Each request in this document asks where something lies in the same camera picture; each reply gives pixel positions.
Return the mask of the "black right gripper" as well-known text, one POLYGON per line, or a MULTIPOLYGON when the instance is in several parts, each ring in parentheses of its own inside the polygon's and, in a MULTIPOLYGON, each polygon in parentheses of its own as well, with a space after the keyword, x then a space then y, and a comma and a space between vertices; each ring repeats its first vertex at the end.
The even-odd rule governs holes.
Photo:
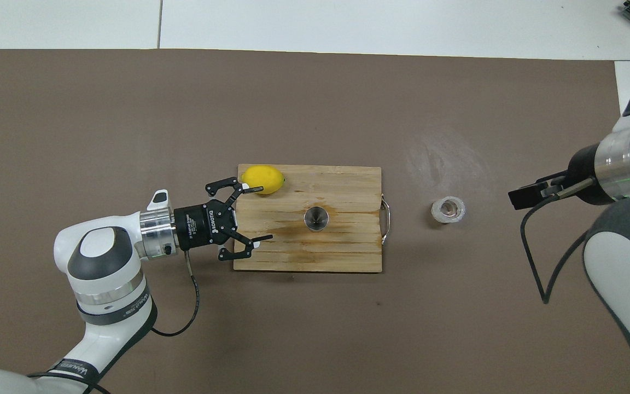
MULTIPOLYGON (((549 176, 541 177, 535 185, 520 187, 508 192, 509 200, 514 210, 533 208, 550 195, 558 192, 558 186, 567 177, 567 187, 572 187, 587 178, 597 179, 594 169, 598 144, 593 144, 578 150, 568 163, 567 171, 560 171, 549 176)), ((614 202, 597 181, 592 186, 580 190, 575 194, 586 204, 609 205, 614 202)))

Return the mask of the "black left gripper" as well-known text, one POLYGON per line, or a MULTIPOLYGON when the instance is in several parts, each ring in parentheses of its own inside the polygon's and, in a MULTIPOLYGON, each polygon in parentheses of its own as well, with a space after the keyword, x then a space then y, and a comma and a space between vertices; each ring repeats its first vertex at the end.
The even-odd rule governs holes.
POLYGON ((206 202, 173 210, 178 247, 181 250, 188 251, 205 245, 223 245, 229 239, 233 239, 243 244, 244 249, 240 252, 230 252, 222 246, 218 252, 218 259, 234 261, 252 257, 252 251, 259 247, 260 242, 273 239, 272 234, 248 239, 237 232, 235 210, 229 208, 240 195, 262 192, 264 187, 250 187, 247 183, 239 182, 237 177, 230 177, 206 184, 206 192, 210 197, 215 197, 219 190, 227 187, 232 188, 233 192, 225 201, 206 202))

